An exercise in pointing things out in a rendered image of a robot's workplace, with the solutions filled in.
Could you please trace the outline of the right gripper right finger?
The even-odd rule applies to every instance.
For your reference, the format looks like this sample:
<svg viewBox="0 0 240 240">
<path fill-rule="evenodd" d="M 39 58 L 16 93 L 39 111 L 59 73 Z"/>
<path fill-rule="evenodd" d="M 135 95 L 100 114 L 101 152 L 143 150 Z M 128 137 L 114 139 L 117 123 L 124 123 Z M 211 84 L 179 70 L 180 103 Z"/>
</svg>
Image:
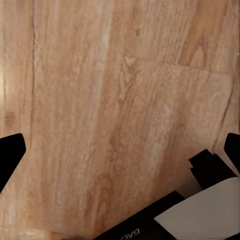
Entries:
<svg viewBox="0 0 240 240">
<path fill-rule="evenodd" d="M 228 133 L 224 151 L 240 173 L 240 135 Z"/>
</svg>

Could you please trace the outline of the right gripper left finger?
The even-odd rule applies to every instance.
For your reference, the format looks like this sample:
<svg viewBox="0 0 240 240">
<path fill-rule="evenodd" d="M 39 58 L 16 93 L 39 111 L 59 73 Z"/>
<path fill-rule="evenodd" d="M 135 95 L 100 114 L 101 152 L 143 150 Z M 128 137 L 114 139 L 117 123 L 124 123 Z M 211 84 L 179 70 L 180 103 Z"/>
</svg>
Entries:
<svg viewBox="0 0 240 240">
<path fill-rule="evenodd" d="M 0 193 L 26 152 L 21 133 L 0 138 Z"/>
</svg>

